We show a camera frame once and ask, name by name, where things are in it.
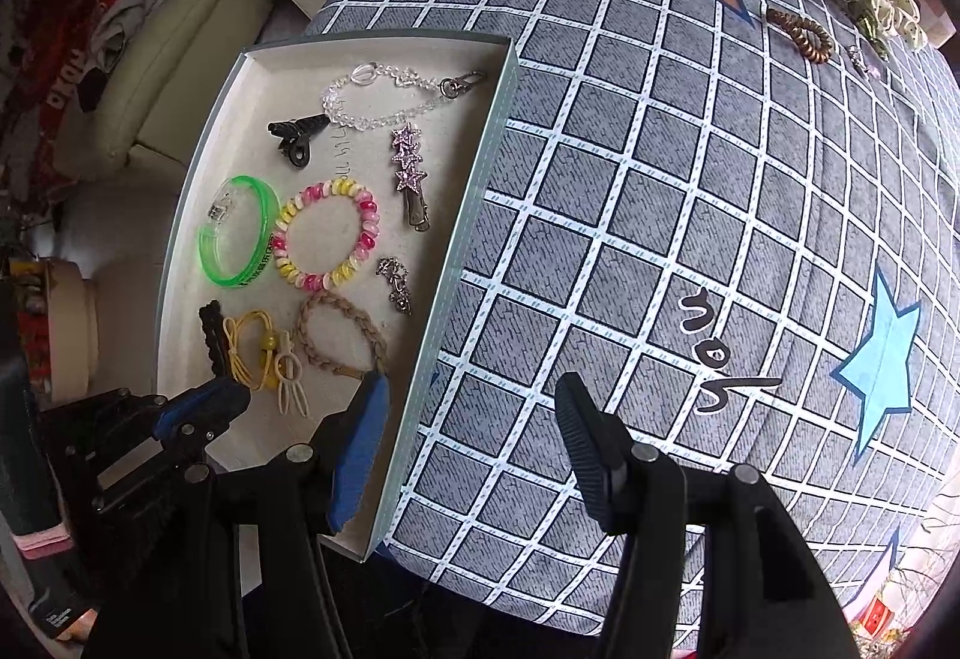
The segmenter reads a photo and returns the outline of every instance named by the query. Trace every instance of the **pink and yellow bead bracelet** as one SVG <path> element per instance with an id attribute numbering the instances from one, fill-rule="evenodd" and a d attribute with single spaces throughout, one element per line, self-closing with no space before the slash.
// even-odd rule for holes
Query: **pink and yellow bead bracelet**
<path id="1" fill-rule="evenodd" d="M 349 196 L 353 199 L 360 213 L 360 236 L 357 237 L 357 243 L 347 260 L 342 261 L 336 269 L 323 275 L 308 274 L 300 271 L 290 261 L 290 255 L 287 252 L 287 229 L 290 228 L 290 222 L 307 205 L 330 196 Z M 380 223 L 380 215 L 376 212 L 373 194 L 356 180 L 338 177 L 336 180 L 326 180 L 315 186 L 309 186 L 280 207 L 280 217 L 275 222 L 277 229 L 270 237 L 270 246 L 277 259 L 277 269 L 290 285 L 310 293 L 331 290 L 342 285 L 354 276 L 363 261 L 370 258 L 370 252 L 376 247 L 376 238 L 380 234 L 378 223 Z"/>

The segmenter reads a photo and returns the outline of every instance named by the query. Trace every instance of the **sofa cushion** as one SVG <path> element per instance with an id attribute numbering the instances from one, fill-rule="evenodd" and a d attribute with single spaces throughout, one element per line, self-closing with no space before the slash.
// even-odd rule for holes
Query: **sofa cushion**
<path id="1" fill-rule="evenodd" d="M 136 141 L 190 164 L 210 108 L 244 47 L 256 42 L 274 0 L 220 0 L 163 86 Z"/>
<path id="2" fill-rule="evenodd" d="M 219 0 L 167 0 L 133 37 L 97 109 L 82 113 L 76 97 L 64 112 L 54 167 L 90 180 L 117 171 L 184 53 Z"/>

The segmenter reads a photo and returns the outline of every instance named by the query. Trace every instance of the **gray cloth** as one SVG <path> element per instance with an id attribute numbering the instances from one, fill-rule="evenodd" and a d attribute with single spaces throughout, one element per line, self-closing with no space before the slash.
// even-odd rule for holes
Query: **gray cloth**
<path id="1" fill-rule="evenodd" d="M 388 536 L 416 574 L 599 629 L 622 544 L 587 517 L 563 451 L 568 370 L 683 463 L 765 472 L 842 603 L 896 528 L 902 555 L 958 441 L 957 87 L 936 50 L 899 41 L 882 81 L 843 52 L 811 66 L 766 6 L 840 49 L 848 20 L 824 0 L 744 1 L 752 25 L 714 0 L 330 0 L 311 23 L 508 34 L 522 63 Z M 855 458 L 861 401 L 830 372 L 869 334 L 877 269 L 898 309 L 920 303 L 913 411 Z M 696 411 L 709 370 L 678 302 L 701 287 L 728 374 L 775 391 Z M 699 532 L 679 648 L 697 636 Z"/>
<path id="2" fill-rule="evenodd" d="M 159 9 L 165 1 L 114 1 L 90 35 L 88 68 L 101 68 L 106 73 L 113 71 L 124 48 L 147 20 L 147 15 Z"/>

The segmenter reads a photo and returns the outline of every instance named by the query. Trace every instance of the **brown round object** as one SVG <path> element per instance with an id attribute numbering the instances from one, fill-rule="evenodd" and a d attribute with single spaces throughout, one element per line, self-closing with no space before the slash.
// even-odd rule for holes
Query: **brown round object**
<path id="1" fill-rule="evenodd" d="M 373 356 L 373 368 L 381 375 L 386 375 L 387 343 L 383 341 L 380 331 L 373 325 L 370 316 L 359 309 L 358 306 L 354 306 L 349 299 L 344 299 L 343 296 L 338 296 L 327 290 L 319 290 L 307 299 L 304 304 L 301 305 L 299 315 L 296 316 L 296 340 L 298 340 L 299 344 L 304 348 L 307 361 L 317 367 L 317 369 L 332 372 L 334 375 L 347 375 L 349 378 L 363 380 L 364 370 L 335 362 L 334 359 L 330 359 L 330 357 L 318 351 L 317 346 L 313 344 L 313 340 L 310 338 L 309 333 L 307 333 L 306 324 L 310 319 L 310 311 L 317 305 L 332 306 L 333 309 L 340 311 L 344 318 L 352 320 L 357 325 L 360 333 L 368 343 L 370 343 L 370 351 Z"/>
<path id="2" fill-rule="evenodd" d="M 812 18 L 803 18 L 801 15 L 792 15 L 789 12 L 781 12 L 779 9 L 767 9 L 767 22 L 773 25 L 779 25 L 793 44 L 800 50 L 806 60 L 813 64 L 825 64 L 830 60 L 833 54 L 834 43 L 827 30 L 813 20 Z M 810 31 L 820 40 L 819 47 L 814 47 L 810 42 L 806 32 Z"/>

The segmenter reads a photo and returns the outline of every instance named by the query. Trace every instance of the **star hair clip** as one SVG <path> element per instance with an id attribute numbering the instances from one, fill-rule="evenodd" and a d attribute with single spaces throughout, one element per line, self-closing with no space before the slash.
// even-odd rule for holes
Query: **star hair clip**
<path id="1" fill-rule="evenodd" d="M 421 130 L 414 124 L 406 124 L 402 128 L 391 131 L 392 145 L 397 152 L 391 161 L 400 167 L 397 169 L 397 191 L 403 194 L 407 205 L 407 222 L 416 231 L 425 232 L 430 228 L 430 218 L 427 216 L 424 191 L 421 181 L 426 172 L 419 168 L 424 157 L 419 154 L 419 136 Z"/>

